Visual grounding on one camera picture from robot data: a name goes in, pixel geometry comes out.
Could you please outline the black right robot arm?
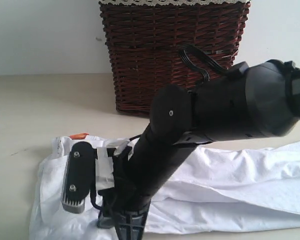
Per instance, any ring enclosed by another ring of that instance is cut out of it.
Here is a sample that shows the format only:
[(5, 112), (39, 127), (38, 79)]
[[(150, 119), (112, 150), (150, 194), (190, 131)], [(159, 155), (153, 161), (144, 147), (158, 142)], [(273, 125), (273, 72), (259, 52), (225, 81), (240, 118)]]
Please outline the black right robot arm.
[(140, 240), (152, 197), (199, 145), (282, 137), (298, 121), (300, 68), (291, 61), (242, 62), (190, 91), (162, 88), (136, 144), (112, 157), (114, 187), (99, 191), (97, 227)]

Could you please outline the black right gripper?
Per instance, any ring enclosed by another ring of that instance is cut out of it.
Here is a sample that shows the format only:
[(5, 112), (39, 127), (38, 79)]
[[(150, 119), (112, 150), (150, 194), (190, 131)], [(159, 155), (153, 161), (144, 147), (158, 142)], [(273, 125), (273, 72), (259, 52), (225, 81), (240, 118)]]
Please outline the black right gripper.
[(115, 228), (119, 240), (142, 240), (150, 206), (147, 203), (137, 210), (128, 209), (127, 204), (136, 193), (136, 184), (124, 170), (131, 150), (131, 147), (125, 147), (121, 153), (113, 155), (114, 187), (98, 191), (102, 196), (102, 210), (99, 212), (97, 227)]

